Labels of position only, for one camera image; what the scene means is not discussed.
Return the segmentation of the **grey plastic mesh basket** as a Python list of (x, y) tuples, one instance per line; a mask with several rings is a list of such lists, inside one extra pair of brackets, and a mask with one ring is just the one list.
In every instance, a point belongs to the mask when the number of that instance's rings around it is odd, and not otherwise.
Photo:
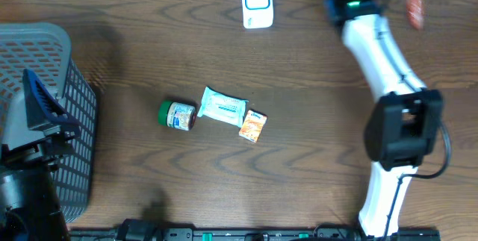
[(35, 72), (49, 94), (79, 122), (79, 133), (70, 140), (73, 154), (62, 158), (59, 169), (52, 173), (67, 222), (81, 216), (89, 202), (98, 109), (96, 94), (71, 54), (69, 35), (57, 25), (1, 25), (1, 143), (16, 148), (42, 136), (27, 128), (24, 69)]

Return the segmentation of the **green lid jar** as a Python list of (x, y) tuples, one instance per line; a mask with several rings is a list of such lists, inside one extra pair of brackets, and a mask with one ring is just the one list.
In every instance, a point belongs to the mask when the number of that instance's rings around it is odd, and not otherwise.
[(196, 119), (193, 105), (177, 101), (163, 101), (158, 111), (158, 123), (168, 128), (190, 131)]

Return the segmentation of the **orange tissue pack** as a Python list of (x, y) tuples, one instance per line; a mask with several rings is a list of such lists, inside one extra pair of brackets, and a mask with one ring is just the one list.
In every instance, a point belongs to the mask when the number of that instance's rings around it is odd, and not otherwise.
[(248, 110), (238, 134), (240, 137), (256, 143), (266, 122), (267, 116), (254, 110)]

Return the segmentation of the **teal wet wipes pack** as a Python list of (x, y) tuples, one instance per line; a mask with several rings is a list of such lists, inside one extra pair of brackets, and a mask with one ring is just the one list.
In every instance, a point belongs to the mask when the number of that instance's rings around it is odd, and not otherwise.
[(207, 116), (240, 128), (243, 124), (247, 102), (245, 99), (226, 96), (206, 87), (197, 116)]

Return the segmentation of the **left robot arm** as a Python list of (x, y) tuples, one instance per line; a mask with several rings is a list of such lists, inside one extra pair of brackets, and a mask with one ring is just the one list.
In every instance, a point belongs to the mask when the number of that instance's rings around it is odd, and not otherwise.
[(30, 69), (22, 85), (25, 109), (1, 140), (1, 239), (69, 240), (51, 174), (74, 153), (80, 124)]

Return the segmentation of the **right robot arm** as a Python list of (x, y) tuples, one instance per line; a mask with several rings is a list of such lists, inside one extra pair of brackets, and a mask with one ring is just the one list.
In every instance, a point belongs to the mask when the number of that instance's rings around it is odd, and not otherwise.
[(437, 230), (398, 225), (411, 181), (443, 175), (452, 147), (441, 118), (443, 97), (426, 87), (396, 44), (384, 14), (389, 2), (325, 0), (330, 19), (374, 99), (364, 130), (371, 165), (358, 229), (335, 233), (342, 240), (439, 240)]

